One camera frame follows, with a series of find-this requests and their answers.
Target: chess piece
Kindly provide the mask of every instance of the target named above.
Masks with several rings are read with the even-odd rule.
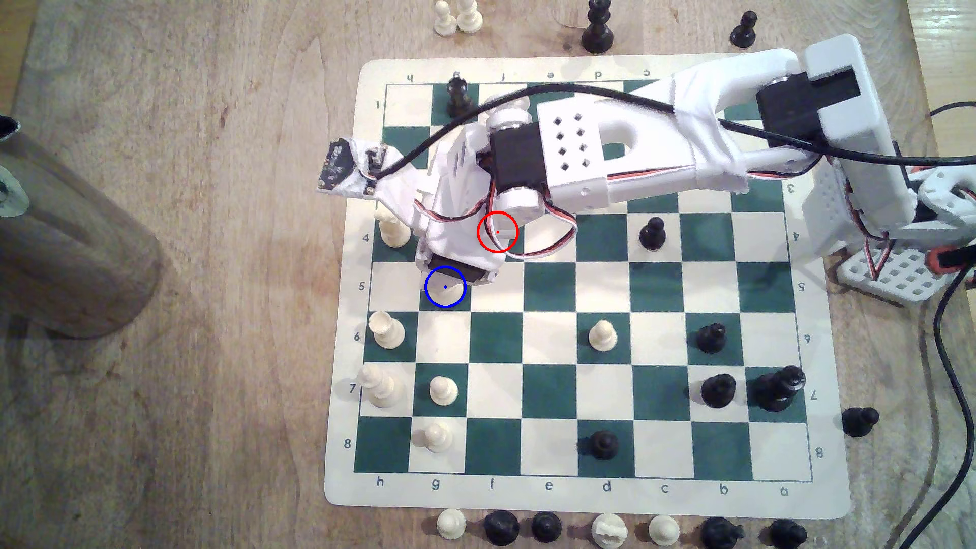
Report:
[[[433,22],[433,30],[441,36],[450,36],[458,29],[458,20],[451,15],[451,6],[446,0],[437,0],[433,3],[433,11],[437,14],[437,19]]]
[[[580,43],[591,54],[602,54],[613,46],[613,31],[607,27],[610,21],[610,0],[590,0],[587,12],[590,26],[583,31]]]
[[[607,352],[617,345],[617,330],[608,320],[601,320],[590,328],[590,346],[600,352]]]
[[[733,28],[732,33],[729,34],[729,42],[732,42],[732,45],[736,48],[749,48],[755,43],[755,31],[752,29],[758,20],[759,18],[755,15],[754,11],[748,11],[742,14],[739,26]]]

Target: captured chess piece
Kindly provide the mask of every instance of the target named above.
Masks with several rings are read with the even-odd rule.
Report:
[[[797,366],[787,366],[775,373],[760,375],[752,383],[755,403],[769,412],[787,409],[793,397],[806,385],[806,375]]]
[[[749,10],[742,14],[742,19],[739,21],[739,26],[732,29],[732,33],[729,34],[729,42],[736,48],[746,49],[755,43],[755,22],[759,21],[755,12]]]
[[[583,31],[580,42],[591,54],[602,54],[613,46],[613,31],[607,27],[610,21],[610,0],[590,0],[587,12],[590,26]]]

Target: green square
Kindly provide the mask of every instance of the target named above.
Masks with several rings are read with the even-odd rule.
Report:
[[[634,366],[633,419],[690,421],[688,366]]]
[[[739,307],[743,313],[792,313],[793,273],[790,264],[737,263]]]
[[[627,214],[592,214],[577,218],[576,261],[626,261]]]
[[[742,324],[738,313],[685,313],[685,328],[688,330],[688,363],[704,366],[741,366]],[[725,348],[709,355],[695,347],[695,336],[699,328],[715,322],[725,325]]]
[[[403,343],[395,349],[384,349],[377,344],[373,332],[367,327],[365,333],[359,334],[366,339],[363,350],[364,362],[413,362],[417,359],[417,312],[390,311],[389,315],[403,324],[403,330],[407,334]]]
[[[478,108],[478,85],[468,83],[468,97],[471,98],[471,109]],[[447,93],[447,83],[433,85],[433,100],[430,103],[430,125],[443,126],[454,118],[447,113],[447,105],[451,103],[451,96]]]
[[[576,264],[525,264],[526,311],[576,311]]]
[[[359,417],[356,473],[407,473],[410,468],[409,417]]]
[[[681,214],[682,261],[735,261],[732,214]]]
[[[515,477],[522,469],[522,422],[468,418],[466,475]]]
[[[749,192],[732,193],[733,212],[782,212],[783,183],[764,179],[749,179]]]
[[[620,451],[610,459],[596,459],[590,454],[590,435],[597,431],[610,431],[617,435]],[[611,420],[580,420],[577,422],[580,436],[579,477],[601,479],[632,479],[633,472],[633,422]]]
[[[522,313],[471,313],[470,362],[522,362]]]
[[[749,420],[755,423],[806,423],[806,396],[803,389],[793,397],[793,402],[781,412],[770,412],[759,407],[752,397],[752,384],[760,375],[776,373],[780,368],[746,368],[747,401]]]
[[[590,346],[590,329],[602,319],[617,330],[617,345],[607,352]],[[630,313],[576,313],[576,363],[630,364]]]
[[[396,147],[400,154],[406,155],[408,152],[424,142],[430,137],[430,126],[384,126],[383,143]],[[411,164],[419,170],[427,170],[427,153],[425,150],[420,156],[414,158]]]
[[[458,384],[458,397],[446,406],[430,399],[430,380],[449,377]],[[465,417],[468,413],[467,364],[417,364],[414,376],[414,415],[428,417]]]
[[[522,366],[522,417],[576,419],[576,366]]]
[[[631,263],[631,311],[684,311],[680,263]]]
[[[696,481],[751,481],[748,423],[692,423]]]

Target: black cable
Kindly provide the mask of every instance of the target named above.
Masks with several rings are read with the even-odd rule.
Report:
[[[922,531],[932,522],[942,508],[949,503],[949,500],[953,498],[956,494],[956,490],[962,486],[962,482],[966,478],[966,474],[969,473],[969,467],[973,462],[973,443],[976,440],[974,437],[973,428],[973,414],[969,410],[969,402],[966,401],[966,395],[962,392],[962,386],[959,385],[959,380],[956,377],[956,371],[953,370],[953,365],[949,362],[949,355],[946,354],[946,346],[942,343],[942,315],[946,311],[946,306],[949,305],[949,299],[953,297],[956,289],[962,284],[962,281],[966,278],[966,275],[976,267],[976,260],[970,261],[967,265],[962,267],[962,271],[956,275],[952,283],[949,284],[949,288],[946,289],[945,295],[942,296],[942,300],[939,301],[939,306],[935,309],[935,318],[932,320],[932,331],[935,335],[935,349],[939,353],[939,359],[942,361],[943,367],[946,368],[946,375],[949,377],[949,383],[953,386],[953,391],[956,392],[956,398],[959,400],[959,408],[962,409],[962,421],[966,424],[966,451],[962,456],[962,465],[959,466],[959,472],[956,473],[956,477],[953,479],[949,487],[946,488],[946,492],[942,494],[939,501],[935,502],[935,505],[925,513],[921,521],[912,528],[908,537],[899,546],[900,549],[908,549],[915,543],[915,539],[922,533]]]

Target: white chess piece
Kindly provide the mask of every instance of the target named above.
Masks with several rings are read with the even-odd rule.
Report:
[[[386,311],[376,311],[369,315],[367,323],[376,343],[384,349],[396,349],[406,337],[403,324]]]
[[[651,541],[661,547],[668,547],[677,543],[677,539],[681,536],[681,528],[677,525],[677,521],[668,515],[658,515],[647,525],[647,533]]]
[[[437,533],[444,539],[458,539],[467,527],[468,520],[457,509],[444,509],[437,517]]]
[[[366,397],[374,406],[389,408],[396,404],[403,395],[403,390],[393,376],[380,370],[375,364],[365,364],[359,369],[359,383],[366,392]]]
[[[433,3],[433,11],[437,14],[437,19],[433,22],[434,32],[441,36],[454,34],[454,31],[458,29],[458,20],[451,15],[451,5],[446,0],[437,0]]]
[[[431,423],[424,429],[424,440],[427,443],[428,450],[440,453],[451,447],[451,443],[454,442],[454,434],[440,423]]]
[[[478,3],[474,0],[458,0],[458,28],[464,32],[481,30],[484,18],[478,11]]]
[[[449,377],[435,376],[430,380],[430,399],[437,404],[447,406],[458,398],[458,384]]]
[[[380,238],[387,246],[399,248],[410,241],[410,228],[382,204],[378,204],[373,218],[380,222]]]
[[[607,352],[617,345],[617,330],[613,329],[613,324],[607,320],[597,322],[590,328],[590,346],[594,349]]]
[[[593,521],[593,541],[603,549],[617,549],[627,539],[627,525],[613,513],[604,513]]]

